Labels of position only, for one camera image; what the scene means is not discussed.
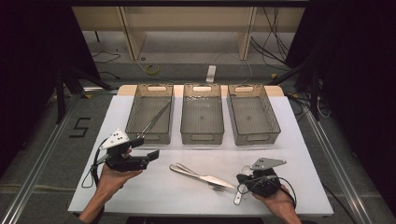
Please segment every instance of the white table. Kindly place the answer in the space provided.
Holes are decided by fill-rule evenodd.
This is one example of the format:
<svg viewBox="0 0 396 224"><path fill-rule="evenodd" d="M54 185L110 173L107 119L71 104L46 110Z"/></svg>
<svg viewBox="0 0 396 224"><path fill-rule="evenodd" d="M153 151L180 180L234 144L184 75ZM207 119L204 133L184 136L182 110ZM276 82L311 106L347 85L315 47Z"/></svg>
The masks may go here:
<svg viewBox="0 0 396 224"><path fill-rule="evenodd" d="M133 100L133 96L113 97L68 211L80 213L93 195L95 187L83 189L81 182L89 172L96 149L103 140L117 129L125 130ZM287 97L270 97L270 101L281 128L281 134L273 145L236 146L227 102L223 96L225 133L222 145L185 146L181 143L180 134L182 97L175 97L171 144L157 147L143 145L134 149L133 155L146 155L154 149L160 149L160 158L152 161L142 175L128 181L114 195L106 204L106 213L147 217L270 216L269 210L254 199L251 193L244 194L240 205L235 205L233 200L236 189L214 191L204 182L169 170L170 164L180 162L198 174L214 175L237 186L236 175L241 167L264 157L287 161L287 164L274 169L278 176L292 184L297 196L297 214L332 215L333 210L320 184ZM87 185L91 180L88 178L86 181Z"/></svg>

